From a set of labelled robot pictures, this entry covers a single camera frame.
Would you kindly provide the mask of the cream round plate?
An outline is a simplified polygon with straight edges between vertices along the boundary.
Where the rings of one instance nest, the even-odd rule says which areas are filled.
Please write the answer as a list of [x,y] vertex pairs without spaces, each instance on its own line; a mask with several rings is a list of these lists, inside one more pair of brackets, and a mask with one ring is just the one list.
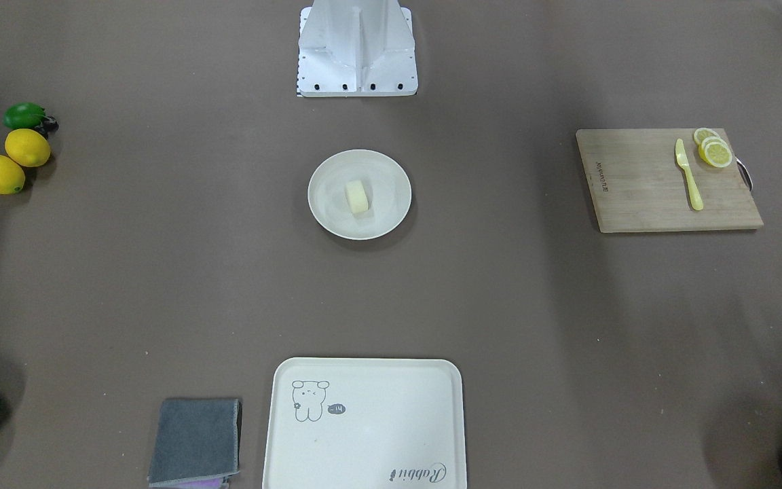
[[393,231],[409,213],[412,185],[392,158],[351,149],[327,158],[308,182],[308,207],[326,231],[370,240]]

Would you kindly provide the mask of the cream rectangular tray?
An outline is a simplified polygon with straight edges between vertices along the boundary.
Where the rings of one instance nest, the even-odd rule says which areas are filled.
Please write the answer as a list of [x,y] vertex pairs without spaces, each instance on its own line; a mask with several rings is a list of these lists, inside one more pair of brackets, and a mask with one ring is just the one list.
[[264,488],[466,488],[462,375],[444,359],[291,358],[274,372]]

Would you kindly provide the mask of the bamboo cutting board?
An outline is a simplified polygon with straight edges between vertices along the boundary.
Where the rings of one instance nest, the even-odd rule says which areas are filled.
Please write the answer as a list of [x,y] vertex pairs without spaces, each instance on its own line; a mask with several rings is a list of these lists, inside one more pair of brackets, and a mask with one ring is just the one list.
[[[693,129],[580,129],[575,133],[600,232],[760,229],[747,170],[714,168],[699,157]],[[674,145],[683,139],[704,209],[689,205]]]

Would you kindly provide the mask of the grey folded cloth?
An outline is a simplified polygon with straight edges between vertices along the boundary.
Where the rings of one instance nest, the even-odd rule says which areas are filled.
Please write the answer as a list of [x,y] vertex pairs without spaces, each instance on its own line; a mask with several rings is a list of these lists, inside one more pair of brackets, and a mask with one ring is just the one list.
[[161,403],[149,488],[227,488],[239,473],[241,402],[169,397]]

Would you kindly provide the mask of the yellow plastic knife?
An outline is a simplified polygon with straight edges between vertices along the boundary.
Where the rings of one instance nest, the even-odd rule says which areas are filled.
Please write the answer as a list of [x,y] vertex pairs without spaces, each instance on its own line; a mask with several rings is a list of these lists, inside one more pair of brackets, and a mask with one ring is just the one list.
[[703,198],[701,197],[701,193],[699,193],[697,183],[693,177],[691,164],[686,155],[686,146],[683,139],[676,140],[674,154],[675,163],[684,176],[689,205],[693,211],[701,211],[704,209]]

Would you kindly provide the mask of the lemon slice back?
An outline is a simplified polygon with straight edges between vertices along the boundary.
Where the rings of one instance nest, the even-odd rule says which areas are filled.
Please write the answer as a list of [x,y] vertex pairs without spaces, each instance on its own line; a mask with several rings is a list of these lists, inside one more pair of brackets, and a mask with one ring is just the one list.
[[721,139],[720,134],[717,133],[717,131],[714,129],[710,129],[707,127],[699,127],[698,129],[693,131],[693,141],[698,146],[703,145],[705,140],[710,139],[711,137],[717,137],[717,139]]

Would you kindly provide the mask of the dark cherries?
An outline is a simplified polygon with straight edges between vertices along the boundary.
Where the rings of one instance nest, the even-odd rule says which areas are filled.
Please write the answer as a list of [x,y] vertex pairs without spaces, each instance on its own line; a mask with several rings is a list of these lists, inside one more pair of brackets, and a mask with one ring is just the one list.
[[56,118],[51,115],[43,117],[38,125],[33,128],[45,139],[48,139],[50,135],[54,134],[59,129],[59,123]]

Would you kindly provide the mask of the yellow lemon far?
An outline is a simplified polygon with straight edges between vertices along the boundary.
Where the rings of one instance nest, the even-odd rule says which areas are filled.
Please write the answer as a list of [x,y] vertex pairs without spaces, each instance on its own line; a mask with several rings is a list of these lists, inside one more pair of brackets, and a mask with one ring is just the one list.
[[31,129],[15,129],[4,140],[4,149],[17,164],[33,168],[44,165],[52,157],[48,140]]

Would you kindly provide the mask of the green lime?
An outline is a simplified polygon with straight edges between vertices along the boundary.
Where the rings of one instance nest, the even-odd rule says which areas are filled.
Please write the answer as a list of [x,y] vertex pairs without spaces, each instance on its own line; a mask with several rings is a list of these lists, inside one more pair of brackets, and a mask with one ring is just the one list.
[[47,117],[45,109],[37,103],[16,103],[3,114],[3,124],[12,129],[33,129],[43,125]]

